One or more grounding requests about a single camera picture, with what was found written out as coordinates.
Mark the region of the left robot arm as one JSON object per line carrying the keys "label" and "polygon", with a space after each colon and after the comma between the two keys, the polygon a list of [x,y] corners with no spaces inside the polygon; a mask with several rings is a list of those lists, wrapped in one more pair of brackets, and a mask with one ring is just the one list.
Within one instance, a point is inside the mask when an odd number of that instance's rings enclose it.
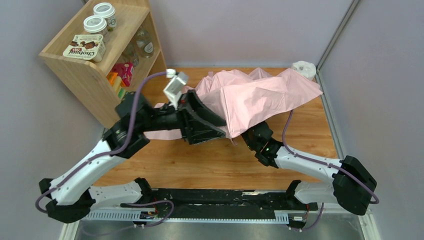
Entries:
{"label": "left robot arm", "polygon": [[36,208],[62,223],[73,223],[91,211],[105,207],[146,205],[153,199],[145,178],[121,185],[95,187],[94,183],[112,168],[130,159],[149,144],[147,132],[180,130],[190,145],[225,137],[226,121],[204,105],[194,90],[182,94],[177,106],[153,107],[137,92],[124,96],[115,108],[120,119],[79,163],[57,178],[39,182],[45,207]]}

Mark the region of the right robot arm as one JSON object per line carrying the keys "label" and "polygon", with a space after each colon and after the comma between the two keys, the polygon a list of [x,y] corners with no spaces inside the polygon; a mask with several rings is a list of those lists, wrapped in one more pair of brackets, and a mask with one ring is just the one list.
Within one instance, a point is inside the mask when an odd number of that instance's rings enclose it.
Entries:
{"label": "right robot arm", "polygon": [[338,204],[358,216],[365,215],[369,205],[378,204],[377,181],[354,156],[337,159],[300,151],[274,139],[266,122],[249,128],[241,136],[264,166],[293,170],[320,180],[292,181],[287,190],[302,204]]}

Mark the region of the pink folding umbrella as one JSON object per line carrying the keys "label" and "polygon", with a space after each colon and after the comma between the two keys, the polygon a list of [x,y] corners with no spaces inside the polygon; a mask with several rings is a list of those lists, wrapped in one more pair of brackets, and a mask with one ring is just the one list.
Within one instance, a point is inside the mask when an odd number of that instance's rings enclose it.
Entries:
{"label": "pink folding umbrella", "polygon": [[226,121],[221,129],[228,139],[322,95],[317,83],[291,68],[277,76],[262,68],[249,74],[223,70],[204,77],[194,90],[204,105]]}

